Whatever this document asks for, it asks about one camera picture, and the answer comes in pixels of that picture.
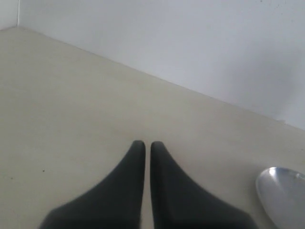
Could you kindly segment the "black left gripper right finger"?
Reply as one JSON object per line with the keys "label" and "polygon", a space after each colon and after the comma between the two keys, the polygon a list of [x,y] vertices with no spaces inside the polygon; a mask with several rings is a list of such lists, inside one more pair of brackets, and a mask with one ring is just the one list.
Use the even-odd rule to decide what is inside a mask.
{"label": "black left gripper right finger", "polygon": [[193,181],[160,141],[151,144],[150,187],[156,229],[257,228],[247,213]]}

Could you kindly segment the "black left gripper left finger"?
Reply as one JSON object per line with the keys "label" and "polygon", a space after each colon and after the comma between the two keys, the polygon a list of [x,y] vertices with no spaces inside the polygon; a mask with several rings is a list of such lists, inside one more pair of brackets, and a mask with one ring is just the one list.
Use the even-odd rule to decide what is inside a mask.
{"label": "black left gripper left finger", "polygon": [[133,141],[116,168],[88,192],[53,209],[41,229],[138,229],[145,175],[145,144]]}

